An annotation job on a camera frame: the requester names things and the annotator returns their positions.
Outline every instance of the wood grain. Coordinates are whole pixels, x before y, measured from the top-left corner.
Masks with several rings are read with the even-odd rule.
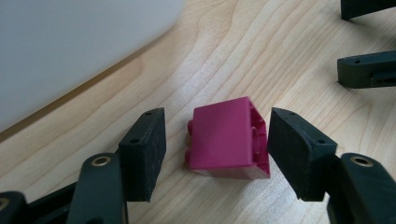
[[[144,111],[165,107],[167,153],[151,203],[131,223],[328,223],[326,203],[298,201],[271,161],[269,180],[190,172],[187,121],[200,105],[249,96],[299,113],[396,178],[396,89],[348,90],[338,58],[396,48],[396,9],[353,21],[339,1],[188,0],[177,24],[122,62],[0,133],[0,191],[35,200],[78,178],[91,155],[114,151]]]

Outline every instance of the black plastic part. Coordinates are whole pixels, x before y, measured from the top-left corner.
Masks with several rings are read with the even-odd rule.
[[[379,162],[344,154],[339,181],[354,223],[396,223],[396,183]]]
[[[332,139],[299,115],[272,109],[267,149],[298,198],[323,200],[323,175],[336,148]]]
[[[341,19],[349,20],[369,13],[396,7],[394,0],[341,0]]]
[[[75,188],[76,183],[29,203],[32,223],[65,223]]]
[[[163,108],[144,113],[120,141],[118,153],[128,202],[149,202],[166,152]]]
[[[29,220],[26,200],[22,193],[0,193],[0,223],[21,224]]]
[[[353,88],[396,86],[396,51],[338,59],[338,81]]]
[[[82,164],[66,223],[127,223],[125,206],[120,159],[101,153]]]
[[[331,196],[327,204],[327,213],[332,224],[354,223],[354,217],[347,201],[346,193],[340,182],[341,160],[333,156],[332,162],[326,167],[324,183],[327,193]]]

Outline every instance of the wooden table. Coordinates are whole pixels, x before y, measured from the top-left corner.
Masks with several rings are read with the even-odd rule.
[[[197,106],[249,96],[267,125],[271,107],[294,111],[337,155],[367,155],[396,178],[396,88],[349,90],[336,70],[338,58],[395,48],[396,8],[342,21],[338,0],[189,0],[165,35],[0,133],[0,191],[31,202],[76,181],[87,158],[163,106],[163,168],[151,203],[129,203],[131,223],[327,223],[328,197],[298,201],[272,160],[268,180],[189,171],[187,122]]]

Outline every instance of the plastic toy brick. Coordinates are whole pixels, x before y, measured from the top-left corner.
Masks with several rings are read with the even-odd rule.
[[[194,109],[185,159],[202,175],[270,177],[265,121],[247,97]]]

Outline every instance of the magenta lego brick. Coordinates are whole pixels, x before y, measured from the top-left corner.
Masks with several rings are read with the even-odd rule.
[[[265,121],[248,97],[195,108],[188,129],[191,170],[228,178],[270,177]]]

